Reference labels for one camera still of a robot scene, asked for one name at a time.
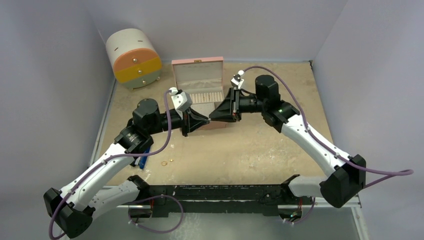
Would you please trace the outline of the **pink jewelry box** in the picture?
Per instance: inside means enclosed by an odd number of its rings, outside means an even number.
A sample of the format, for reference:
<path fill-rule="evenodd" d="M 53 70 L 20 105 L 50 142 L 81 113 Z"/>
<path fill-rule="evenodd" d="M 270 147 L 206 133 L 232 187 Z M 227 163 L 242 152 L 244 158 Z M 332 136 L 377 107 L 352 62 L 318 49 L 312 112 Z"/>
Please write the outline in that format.
<path fill-rule="evenodd" d="M 222 56 L 172 60 L 175 86 L 192 100 L 191 111 L 208 117 L 224 100 Z"/>

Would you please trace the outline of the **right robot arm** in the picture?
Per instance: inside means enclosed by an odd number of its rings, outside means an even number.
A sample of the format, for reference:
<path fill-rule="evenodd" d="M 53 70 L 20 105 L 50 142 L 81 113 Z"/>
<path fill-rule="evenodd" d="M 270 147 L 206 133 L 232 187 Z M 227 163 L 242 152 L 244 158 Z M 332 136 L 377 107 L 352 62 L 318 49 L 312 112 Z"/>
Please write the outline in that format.
<path fill-rule="evenodd" d="M 209 114 L 215 122 L 235 123 L 243 113 L 260 113 L 263 120 L 277 132 L 300 146 L 321 168 L 325 177 L 294 176 L 286 181 L 280 196 L 288 204 L 300 197 L 324 198 L 331 206 L 341 208 L 365 186 L 365 159 L 350 156 L 326 140 L 289 102 L 281 99 L 279 86 L 270 75 L 255 79 L 255 94 L 245 96 L 231 87 L 227 96 Z"/>

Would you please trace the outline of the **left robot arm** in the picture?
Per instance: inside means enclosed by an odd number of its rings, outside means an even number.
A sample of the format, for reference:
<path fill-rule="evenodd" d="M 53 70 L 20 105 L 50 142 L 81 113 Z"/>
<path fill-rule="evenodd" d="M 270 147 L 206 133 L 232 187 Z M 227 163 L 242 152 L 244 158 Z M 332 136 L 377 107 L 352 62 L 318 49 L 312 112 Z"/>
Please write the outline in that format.
<path fill-rule="evenodd" d="M 60 189 L 50 188 L 44 193 L 43 200 L 50 217 L 50 239 L 56 239 L 54 226 L 62 230 L 63 236 L 75 238 L 87 230 L 96 218 L 119 205 L 142 205 L 166 197 L 163 193 L 151 194 L 150 185 L 138 175 L 130 176 L 106 191 L 102 191 L 102 188 L 137 158 L 153 155 L 149 148 L 153 145 L 154 134 L 165 132 L 164 146 L 167 146 L 174 129 L 187 136 L 210 122 L 207 116 L 192 108 L 190 101 L 173 96 L 172 103 L 173 108 L 167 107 L 165 112 L 160 112 L 156 100 L 141 100 L 126 127 L 103 156 L 71 183 Z"/>

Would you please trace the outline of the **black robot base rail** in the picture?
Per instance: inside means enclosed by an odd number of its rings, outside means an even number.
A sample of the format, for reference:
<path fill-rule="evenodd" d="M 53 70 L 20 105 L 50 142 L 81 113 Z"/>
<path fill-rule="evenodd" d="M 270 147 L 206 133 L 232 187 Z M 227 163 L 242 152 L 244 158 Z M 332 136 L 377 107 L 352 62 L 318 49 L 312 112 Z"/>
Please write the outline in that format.
<path fill-rule="evenodd" d="M 151 206 L 154 218 L 170 213 L 262 214 L 283 219 L 298 219 L 302 205 L 311 197 L 296 197 L 288 182 L 254 185 L 150 185 L 138 175 L 128 177 L 136 185 L 140 205 Z"/>

